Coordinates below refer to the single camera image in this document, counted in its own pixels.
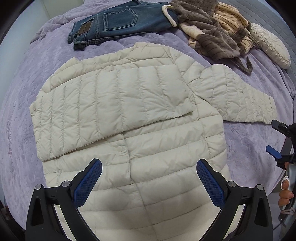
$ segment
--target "white pillow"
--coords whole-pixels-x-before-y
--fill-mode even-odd
[[[267,31],[258,24],[251,24],[251,35],[259,43],[262,50],[271,58],[278,66],[283,69],[290,67],[291,58],[286,46],[273,33]]]

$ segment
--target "jacket sleeve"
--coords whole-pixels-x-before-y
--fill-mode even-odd
[[[170,49],[185,83],[201,99],[218,110],[225,121],[263,122],[277,119],[274,99],[245,83],[223,64],[203,67],[193,58]]]

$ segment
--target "silver bolt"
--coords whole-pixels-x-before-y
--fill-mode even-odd
[[[261,184],[257,185],[257,188],[261,191],[263,190],[263,186]]]
[[[234,188],[236,186],[236,183],[234,181],[229,181],[228,185],[232,188]]]
[[[67,186],[69,186],[70,185],[70,182],[69,181],[64,181],[63,183],[62,183],[62,186],[64,187],[64,188],[66,188]]]
[[[35,189],[36,189],[36,190],[39,190],[41,187],[42,187],[41,184],[37,184],[37,185],[35,186]]]

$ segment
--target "blue jeans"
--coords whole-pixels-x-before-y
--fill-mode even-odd
[[[74,23],[68,43],[74,42],[75,50],[84,49],[108,40],[167,30],[172,25],[161,9],[167,4],[132,0],[109,8]],[[177,15],[171,8],[168,8],[168,13],[178,23]]]

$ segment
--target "bed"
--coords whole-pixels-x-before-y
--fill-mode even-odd
[[[33,124],[29,112],[30,104],[51,74],[72,57],[79,60],[114,53],[132,47],[135,42],[151,42],[173,47],[205,67],[222,63],[234,70],[245,82],[272,96],[279,119],[286,124],[295,122],[295,44],[296,39],[279,15],[258,0],[222,0],[231,4],[251,22],[261,24],[276,34],[290,52],[292,64],[287,71],[274,64],[267,55],[252,48],[244,56],[250,58],[253,72],[245,75],[233,64],[224,60],[214,62],[204,58],[188,46],[187,36],[179,29],[171,28],[158,34],[147,33],[116,41],[107,41],[99,46],[90,45],[84,51],[74,51],[73,44],[67,44],[67,35],[73,23],[128,0],[90,1],[67,13],[48,21],[34,36],[29,50],[18,67],[7,91],[0,112],[0,175],[6,202],[14,219],[25,228],[27,211],[36,184],[45,185],[42,162],[36,155]],[[265,152],[271,145],[280,150],[284,136],[262,123],[224,123],[228,146],[228,161],[232,179],[240,186],[254,187],[260,183],[267,195],[279,182],[282,170],[276,167],[274,159]]]

